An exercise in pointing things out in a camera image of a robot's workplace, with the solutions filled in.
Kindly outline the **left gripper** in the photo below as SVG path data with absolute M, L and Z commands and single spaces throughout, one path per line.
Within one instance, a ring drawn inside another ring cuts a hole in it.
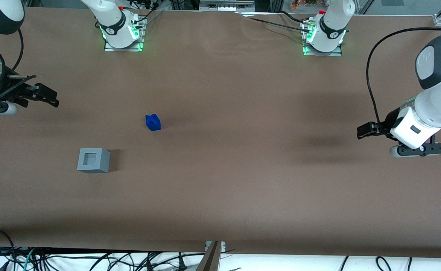
M 402 144 L 410 149 L 417 149 L 441 130 L 439 110 L 434 107 L 420 109 L 418 113 L 415 107 L 399 107 L 387 115 L 384 126 L 380 122 L 361 125 L 357 127 L 357 139 L 371 137 L 375 132 L 385 132 L 384 128 L 386 128 Z

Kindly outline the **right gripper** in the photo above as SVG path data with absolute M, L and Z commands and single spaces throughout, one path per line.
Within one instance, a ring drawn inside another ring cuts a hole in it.
M 29 101 L 25 94 L 30 91 L 33 100 L 40 100 L 58 108 L 57 92 L 44 84 L 2 84 L 0 85 L 0 113 L 17 113 L 18 107 L 26 108 Z

